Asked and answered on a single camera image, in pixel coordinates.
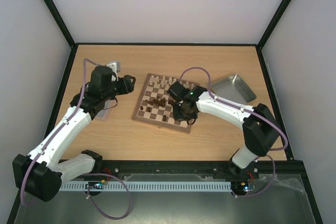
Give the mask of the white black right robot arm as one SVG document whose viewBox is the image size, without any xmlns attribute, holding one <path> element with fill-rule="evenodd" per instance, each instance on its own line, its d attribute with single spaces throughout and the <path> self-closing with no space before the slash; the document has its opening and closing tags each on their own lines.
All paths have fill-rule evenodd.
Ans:
<svg viewBox="0 0 336 224">
<path fill-rule="evenodd" d="M 268 154 L 279 132 L 274 116 L 267 106 L 242 105 L 195 86 L 192 90 L 179 82 L 168 89 L 169 96 L 175 101 L 173 117 L 177 121 L 196 120 L 198 113 L 207 113 L 221 118 L 243 131 L 244 144 L 231 157 L 229 172 L 239 178 L 247 172 L 247 166 L 259 157 Z"/>
</svg>

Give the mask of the black enclosure frame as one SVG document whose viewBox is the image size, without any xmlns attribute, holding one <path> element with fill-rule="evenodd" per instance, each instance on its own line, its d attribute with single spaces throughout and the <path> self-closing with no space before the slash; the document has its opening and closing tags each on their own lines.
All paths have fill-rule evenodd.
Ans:
<svg viewBox="0 0 336 224">
<path fill-rule="evenodd" d="M 271 78 L 270 73 L 267 70 L 265 57 L 263 56 L 262 49 L 265 46 L 267 40 L 273 33 L 274 29 L 276 28 L 278 22 L 280 21 L 281 17 L 285 13 L 287 7 L 291 3 L 292 0 L 282 0 L 279 4 L 275 14 L 273 15 L 270 23 L 268 24 L 265 32 L 263 33 L 260 41 L 257 44 L 226 44 L 226 43 L 198 43 L 198 42 L 192 42 L 192 43 L 175 43 L 175 42 L 75 42 L 63 20 L 61 17 L 61 14 L 59 13 L 55 3 L 53 0 L 43 0 L 48 7 L 50 13 L 52 14 L 56 24 L 60 28 L 63 36 L 65 37 L 67 43 L 69 44 L 71 51 L 68 57 L 68 61 L 64 70 L 64 74 L 62 75 L 62 80 L 60 83 L 60 87 L 58 89 L 58 93 L 55 99 L 55 103 L 53 106 L 53 110 L 51 112 L 51 116 L 46 128 L 46 133 L 51 132 L 51 127 L 54 126 L 56 123 L 56 116 L 58 115 L 61 100 L 63 99 L 66 84 L 68 82 L 70 71 L 72 69 L 72 65 L 75 59 L 75 53 L 77 52 L 78 46 L 80 45 L 126 45 L 126 46 L 252 46 L 256 48 L 256 52 L 258 55 L 258 60 L 260 63 L 260 67 L 263 73 L 264 81 L 267 87 L 268 95 L 270 98 L 270 102 L 272 105 L 272 108 L 275 112 L 275 119 L 281 126 L 281 128 L 284 130 L 285 125 L 283 123 L 282 116 L 280 114 L 280 108 L 278 101 L 276 100 L 275 95 L 275 89 L 273 85 L 271 84 Z M 276 164 L 280 166 L 280 173 L 281 174 L 298 174 L 301 172 L 301 179 L 303 181 L 303 185 L 305 190 L 308 192 L 308 201 L 310 204 L 310 208 L 312 211 L 312 215 L 314 217 L 314 220 L 316 223 L 323 223 L 315 197 L 313 195 L 313 191 L 309 182 L 309 178 L 307 175 L 307 172 L 305 170 L 305 166 L 302 161 L 295 160 L 293 157 L 292 149 L 290 146 L 288 146 L 285 149 L 285 155 L 287 160 L 286 161 L 278 161 Z"/>
</svg>

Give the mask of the pile of dark pieces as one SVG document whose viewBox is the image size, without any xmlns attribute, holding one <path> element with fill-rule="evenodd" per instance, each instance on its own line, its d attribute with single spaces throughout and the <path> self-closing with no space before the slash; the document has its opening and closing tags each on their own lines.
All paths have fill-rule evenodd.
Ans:
<svg viewBox="0 0 336 224">
<path fill-rule="evenodd" d="M 143 103 L 149 104 L 151 106 L 165 107 L 167 104 L 173 105 L 173 100 L 167 100 L 166 98 L 154 98 L 153 100 L 143 100 Z"/>
</svg>

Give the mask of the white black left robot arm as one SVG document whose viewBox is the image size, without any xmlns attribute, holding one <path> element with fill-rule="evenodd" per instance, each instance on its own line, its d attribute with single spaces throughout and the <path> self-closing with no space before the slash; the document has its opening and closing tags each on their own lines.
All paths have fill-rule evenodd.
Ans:
<svg viewBox="0 0 336 224">
<path fill-rule="evenodd" d="M 29 193 L 48 202 L 63 184 L 99 166 L 101 155 L 88 150 L 65 162 L 60 158 L 80 131 L 105 109 L 107 101 L 134 90 L 136 78 L 118 77 L 118 72 L 116 65 L 96 66 L 90 81 L 82 82 L 80 92 L 48 136 L 28 155 L 19 154 L 14 158 L 15 184 L 21 199 L 24 193 Z"/>
</svg>

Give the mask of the metal tin lid left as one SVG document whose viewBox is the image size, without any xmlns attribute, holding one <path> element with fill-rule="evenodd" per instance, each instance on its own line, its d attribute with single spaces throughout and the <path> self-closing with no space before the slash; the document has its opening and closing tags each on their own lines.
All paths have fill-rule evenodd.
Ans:
<svg viewBox="0 0 336 224">
<path fill-rule="evenodd" d="M 105 122 L 109 118 L 109 114 L 110 110 L 101 110 L 93 120 Z"/>
</svg>

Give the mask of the wooden chess board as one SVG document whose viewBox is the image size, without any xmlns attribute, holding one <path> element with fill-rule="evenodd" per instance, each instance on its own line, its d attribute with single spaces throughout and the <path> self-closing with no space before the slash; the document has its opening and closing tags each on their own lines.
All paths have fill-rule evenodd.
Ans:
<svg viewBox="0 0 336 224">
<path fill-rule="evenodd" d="M 149 80 L 149 75 L 151 74 L 159 75 L 154 73 L 147 74 L 138 101 L 136 103 L 135 109 L 133 111 L 132 120 L 186 134 L 190 133 L 191 131 L 190 123 L 186 123 L 185 121 L 179 122 L 174 120 L 173 108 L 171 105 L 167 104 L 165 107 L 158 107 L 155 105 L 151 106 L 149 104 L 143 103 L 143 100 L 153 100 L 154 98 L 160 98 L 160 99 L 166 98 L 167 100 L 173 100 L 167 92 L 168 89 L 166 91 L 157 89 L 151 90 L 151 88 L 147 86 L 147 81 Z M 167 116 L 166 122 L 162 121 L 163 115 Z"/>
</svg>

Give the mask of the metal tin tray right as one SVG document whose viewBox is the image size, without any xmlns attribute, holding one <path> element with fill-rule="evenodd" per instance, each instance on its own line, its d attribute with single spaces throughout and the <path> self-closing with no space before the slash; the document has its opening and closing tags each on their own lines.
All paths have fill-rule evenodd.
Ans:
<svg viewBox="0 0 336 224">
<path fill-rule="evenodd" d="M 236 103 L 248 104 L 257 99 L 253 90 L 237 73 L 213 82 L 211 89 L 216 95 Z"/>
</svg>

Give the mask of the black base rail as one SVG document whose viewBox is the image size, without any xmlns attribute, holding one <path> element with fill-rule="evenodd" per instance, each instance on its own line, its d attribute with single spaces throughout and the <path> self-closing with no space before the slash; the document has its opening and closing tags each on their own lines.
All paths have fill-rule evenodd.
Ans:
<svg viewBox="0 0 336 224">
<path fill-rule="evenodd" d="M 258 161 L 251 164 L 242 172 L 233 171 L 233 164 L 229 161 L 112 161 L 101 163 L 101 171 L 106 168 L 119 179 L 133 174 L 149 175 L 199 175 L 224 179 L 228 182 L 245 181 L 250 178 L 258 179 L 262 174 L 276 172 L 280 175 L 300 176 L 308 178 L 302 161 Z"/>
</svg>

